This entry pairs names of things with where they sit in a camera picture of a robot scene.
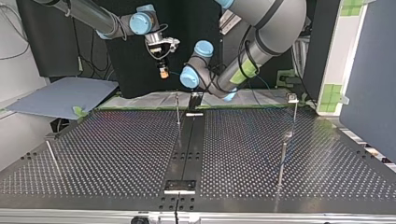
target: white wall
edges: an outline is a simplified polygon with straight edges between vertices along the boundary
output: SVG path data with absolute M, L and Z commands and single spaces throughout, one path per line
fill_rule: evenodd
M 17 9 L 15 0 L 0 2 Z M 7 14 L 15 25 L 19 25 L 11 12 Z M 26 43 L 0 12 L 0 58 L 23 52 L 25 48 Z M 0 170 L 43 143 L 44 136 L 50 133 L 49 122 L 53 120 L 1 109 L 45 85 L 46 80 L 39 76 L 30 50 L 21 57 L 0 60 Z
M 0 0 L 14 9 L 17 9 L 15 0 Z M 11 12 L 7 12 L 14 24 L 18 20 Z M 15 30 L 7 23 L 0 12 L 0 58 L 23 52 L 26 43 Z M 28 50 L 21 57 L 0 60 L 0 102 L 22 95 L 26 92 L 40 89 L 46 85 L 46 80 L 40 77 L 32 52 Z
M 361 14 L 359 16 L 338 17 L 319 95 L 319 105 L 322 91 L 326 84 L 342 85 L 343 87 L 341 92 L 343 95 L 347 91 L 347 83 L 349 81 L 352 64 L 359 44 L 361 28 L 364 23 L 366 10 L 367 5 L 362 7 Z M 340 116 L 342 106 L 342 104 L 338 104 L 334 113 L 318 113 L 321 116 Z

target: metal frame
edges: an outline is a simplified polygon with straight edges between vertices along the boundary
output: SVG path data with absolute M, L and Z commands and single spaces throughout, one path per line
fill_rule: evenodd
M 0 223 L 130 223 L 147 217 L 150 223 L 175 223 L 173 213 L 74 210 L 0 209 Z M 350 214 L 224 214 L 179 213 L 179 223 L 396 223 L 396 217 Z
M 323 199 L 222 199 L 208 200 L 200 193 L 201 171 L 205 136 L 205 117 L 209 110 L 202 111 L 202 117 L 185 117 L 179 138 L 175 143 L 172 158 L 163 180 L 196 180 L 196 195 L 166 195 L 161 193 L 152 199 L 70 197 L 70 196 L 15 196 L 0 195 L 0 202 L 7 209 L 0 209 L 0 223 L 129 223 L 133 217 L 149 217 L 152 223 L 175 221 L 177 214 L 181 223 L 396 223 L 396 216 L 342 215 L 345 211 L 357 214 L 394 214 L 394 201 L 356 202 L 349 200 Z M 63 130 L 60 137 L 71 132 L 78 125 L 72 124 Z M 364 148 L 337 131 L 339 139 L 349 146 L 361 160 L 375 168 L 386 179 L 392 179 L 394 173 L 380 161 L 372 157 Z M 42 145 L 34 150 L 47 149 Z M 16 161 L 0 176 L 26 164 L 28 160 Z

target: robotic arm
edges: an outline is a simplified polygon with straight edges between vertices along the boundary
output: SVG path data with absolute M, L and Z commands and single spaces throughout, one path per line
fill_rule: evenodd
M 177 39 L 163 38 L 166 24 L 160 24 L 153 5 L 138 7 L 133 15 L 118 17 L 97 6 L 91 0 L 35 0 L 47 7 L 57 7 L 66 16 L 72 16 L 91 26 L 103 39 L 128 35 L 144 35 L 149 54 L 158 64 L 162 78 L 169 77 L 167 56 L 176 51 Z
M 231 101 L 240 84 L 255 77 L 261 66 L 292 46 L 304 26 L 306 2 L 305 0 L 216 1 L 223 8 L 230 9 L 254 26 L 255 40 L 252 43 L 244 43 L 245 50 L 238 54 L 220 76 L 212 74 L 208 69 L 213 56 L 213 46 L 207 41 L 199 41 L 183 69 L 180 81 L 187 88 L 194 89 L 199 86 L 225 101 Z

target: vertical metal post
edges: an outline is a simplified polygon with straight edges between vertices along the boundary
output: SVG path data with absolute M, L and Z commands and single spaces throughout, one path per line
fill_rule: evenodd
M 282 179 L 283 179 L 283 169 L 285 167 L 285 159 L 286 159 L 286 149 L 288 148 L 288 140 L 285 139 L 282 146 L 282 156 L 280 159 L 280 170 L 279 170 L 279 178 L 277 184 L 279 187 L 282 186 Z
M 178 109 L 178 92 L 176 92 L 176 112 L 177 112 L 177 125 L 180 128 L 180 113 Z
M 297 108 L 298 108 L 298 102 L 296 103 L 296 106 L 294 107 L 293 123 L 296 122 L 296 118 L 297 118 Z

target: green tape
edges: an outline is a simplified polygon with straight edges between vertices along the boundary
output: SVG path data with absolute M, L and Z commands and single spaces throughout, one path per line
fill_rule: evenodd
M 341 8 L 342 17 L 359 16 L 363 7 L 363 0 L 344 0 Z
M 363 0 L 344 0 L 343 7 L 362 7 Z
M 255 77 L 256 76 L 256 68 L 254 67 L 254 64 L 250 61 L 247 60 L 242 64 L 242 68 L 244 69 L 245 74 L 248 77 Z M 239 69 L 231 78 L 230 82 L 232 82 L 235 85 L 239 85 L 242 82 L 244 82 L 247 78 L 242 74 L 241 70 Z
M 73 106 L 73 111 L 79 118 L 87 117 L 89 114 L 88 112 L 85 112 L 80 106 Z
M 326 84 L 320 99 L 319 112 L 334 113 L 341 101 L 342 85 Z

